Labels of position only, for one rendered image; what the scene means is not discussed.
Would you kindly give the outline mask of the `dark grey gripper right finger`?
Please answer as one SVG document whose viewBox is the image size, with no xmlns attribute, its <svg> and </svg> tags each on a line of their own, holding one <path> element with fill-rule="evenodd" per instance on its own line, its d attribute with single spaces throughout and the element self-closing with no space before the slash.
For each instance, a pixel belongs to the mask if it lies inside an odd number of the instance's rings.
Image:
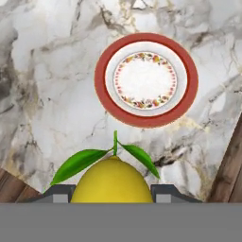
<svg viewBox="0 0 242 242">
<path fill-rule="evenodd" d="M 152 184 L 150 190 L 155 203 L 200 203 L 200 200 L 182 194 L 173 184 Z"/>
</svg>

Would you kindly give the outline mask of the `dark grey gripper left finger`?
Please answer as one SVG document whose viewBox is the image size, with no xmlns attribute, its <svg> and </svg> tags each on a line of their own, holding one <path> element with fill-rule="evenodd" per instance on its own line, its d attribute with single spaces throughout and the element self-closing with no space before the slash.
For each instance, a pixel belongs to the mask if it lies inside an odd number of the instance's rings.
<svg viewBox="0 0 242 242">
<path fill-rule="evenodd" d="M 69 203 L 73 196 L 76 186 L 74 184 L 57 184 L 51 186 L 43 194 L 25 200 L 25 203 Z"/>
</svg>

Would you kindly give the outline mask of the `yellow lemon with green leaves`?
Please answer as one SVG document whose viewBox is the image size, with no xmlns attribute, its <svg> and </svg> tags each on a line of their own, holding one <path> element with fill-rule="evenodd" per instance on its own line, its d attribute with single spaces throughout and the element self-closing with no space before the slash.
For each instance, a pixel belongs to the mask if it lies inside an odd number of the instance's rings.
<svg viewBox="0 0 242 242">
<path fill-rule="evenodd" d="M 74 190 L 72 203 L 152 203 L 153 198 L 144 177 L 131 164 L 117 156 L 118 145 L 156 178 L 160 178 L 150 156 L 135 145 L 121 144 L 115 131 L 112 148 L 77 152 L 60 166 L 50 185 L 64 182 L 88 168 Z"/>
</svg>

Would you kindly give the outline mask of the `red-rimmed floral white plate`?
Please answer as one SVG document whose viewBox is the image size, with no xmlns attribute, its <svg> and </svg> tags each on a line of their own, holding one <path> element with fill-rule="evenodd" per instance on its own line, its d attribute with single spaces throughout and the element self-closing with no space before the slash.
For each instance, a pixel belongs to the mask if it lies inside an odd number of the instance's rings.
<svg viewBox="0 0 242 242">
<path fill-rule="evenodd" d="M 119 121 L 140 128 L 169 124 L 193 104 L 199 86 L 196 65 L 177 42 L 137 33 L 112 43 L 95 67 L 95 91 Z"/>
</svg>

